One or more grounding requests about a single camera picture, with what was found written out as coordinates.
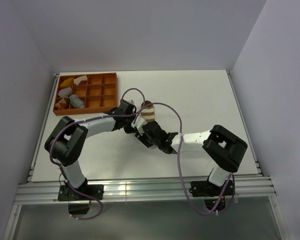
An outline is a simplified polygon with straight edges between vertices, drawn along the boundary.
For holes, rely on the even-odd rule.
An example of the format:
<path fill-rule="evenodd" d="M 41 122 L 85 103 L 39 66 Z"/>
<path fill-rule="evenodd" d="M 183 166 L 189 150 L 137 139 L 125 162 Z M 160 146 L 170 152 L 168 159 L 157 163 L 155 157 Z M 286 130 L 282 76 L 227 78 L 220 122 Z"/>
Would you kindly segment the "brown striped sock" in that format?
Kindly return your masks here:
<path fill-rule="evenodd" d="M 155 121 L 155 108 L 153 105 L 151 105 L 151 102 L 149 100 L 146 100 L 144 103 L 141 104 L 141 108 L 147 105 L 141 113 L 140 116 L 146 120 L 148 123 Z"/>

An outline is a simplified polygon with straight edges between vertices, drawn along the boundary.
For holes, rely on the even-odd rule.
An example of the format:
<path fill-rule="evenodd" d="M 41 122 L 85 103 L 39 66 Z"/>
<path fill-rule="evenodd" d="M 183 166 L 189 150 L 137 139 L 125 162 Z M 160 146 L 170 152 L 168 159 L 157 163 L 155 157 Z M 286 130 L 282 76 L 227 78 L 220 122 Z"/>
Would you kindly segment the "grey sock with black stripes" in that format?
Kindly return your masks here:
<path fill-rule="evenodd" d="M 78 95 L 72 94 L 69 99 L 73 108 L 83 109 L 85 107 L 84 100 L 82 100 Z"/>

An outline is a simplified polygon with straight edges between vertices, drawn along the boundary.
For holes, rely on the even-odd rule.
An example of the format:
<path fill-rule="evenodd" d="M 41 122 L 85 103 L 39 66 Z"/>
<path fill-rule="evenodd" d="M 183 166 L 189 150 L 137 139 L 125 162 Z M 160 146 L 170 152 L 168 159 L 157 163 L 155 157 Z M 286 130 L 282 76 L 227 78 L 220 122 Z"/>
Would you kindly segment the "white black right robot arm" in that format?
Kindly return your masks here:
<path fill-rule="evenodd" d="M 205 151 L 214 161 L 206 183 L 206 189 L 212 195 L 219 194 L 229 175 L 238 171 L 248 148 L 244 140 L 221 125 L 197 133 L 167 133 L 156 121 L 146 122 L 138 118 L 131 127 L 136 130 L 136 138 L 146 147 L 157 146 L 168 155 Z"/>

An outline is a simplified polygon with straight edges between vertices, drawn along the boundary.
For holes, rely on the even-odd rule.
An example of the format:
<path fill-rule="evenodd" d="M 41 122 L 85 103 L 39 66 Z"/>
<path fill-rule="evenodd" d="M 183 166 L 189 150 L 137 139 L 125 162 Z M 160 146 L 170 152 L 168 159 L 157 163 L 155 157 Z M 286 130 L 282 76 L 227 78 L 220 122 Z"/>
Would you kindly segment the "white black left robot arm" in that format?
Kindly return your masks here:
<path fill-rule="evenodd" d="M 101 116 L 86 120 L 74 120 L 62 117 L 46 140 L 44 148 L 49 152 L 50 160 L 60 168 L 68 185 L 69 194 L 76 200 L 86 197 L 87 179 L 83 175 L 79 157 L 87 138 L 123 128 L 130 128 L 136 114 L 132 101 L 122 100 L 118 107 Z"/>

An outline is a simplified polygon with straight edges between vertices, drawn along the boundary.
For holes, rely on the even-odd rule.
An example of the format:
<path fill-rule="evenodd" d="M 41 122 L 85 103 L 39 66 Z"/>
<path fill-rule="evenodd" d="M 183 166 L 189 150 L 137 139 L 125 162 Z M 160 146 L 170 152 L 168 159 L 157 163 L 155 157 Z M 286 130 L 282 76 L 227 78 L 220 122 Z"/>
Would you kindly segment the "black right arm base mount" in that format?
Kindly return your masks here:
<path fill-rule="evenodd" d="M 224 187 L 224 185 L 216 186 L 210 183 L 208 180 L 191 181 L 190 186 L 191 188 L 189 189 L 189 193 L 192 195 L 192 197 L 212 197 L 204 200 L 204 204 L 209 211 L 212 210 L 217 203 L 220 193 Z M 223 211 L 227 209 L 230 203 L 232 203 L 234 196 L 235 184 L 232 180 L 230 180 L 225 187 L 220 202 L 214 211 Z"/>

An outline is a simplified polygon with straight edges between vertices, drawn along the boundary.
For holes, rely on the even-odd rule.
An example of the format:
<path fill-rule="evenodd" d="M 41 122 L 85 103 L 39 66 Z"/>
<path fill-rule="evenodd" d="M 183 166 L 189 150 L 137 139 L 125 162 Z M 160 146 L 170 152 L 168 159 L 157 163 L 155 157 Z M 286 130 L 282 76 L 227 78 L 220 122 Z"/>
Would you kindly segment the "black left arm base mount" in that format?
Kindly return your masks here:
<path fill-rule="evenodd" d="M 103 184 L 89 184 L 87 180 L 83 184 L 73 190 L 67 183 L 60 185 L 57 200 L 59 202 L 68 202 L 68 213 L 72 217 L 83 218 L 90 210 L 92 201 L 96 201 L 100 204 L 101 210 L 103 210 L 104 185 Z"/>

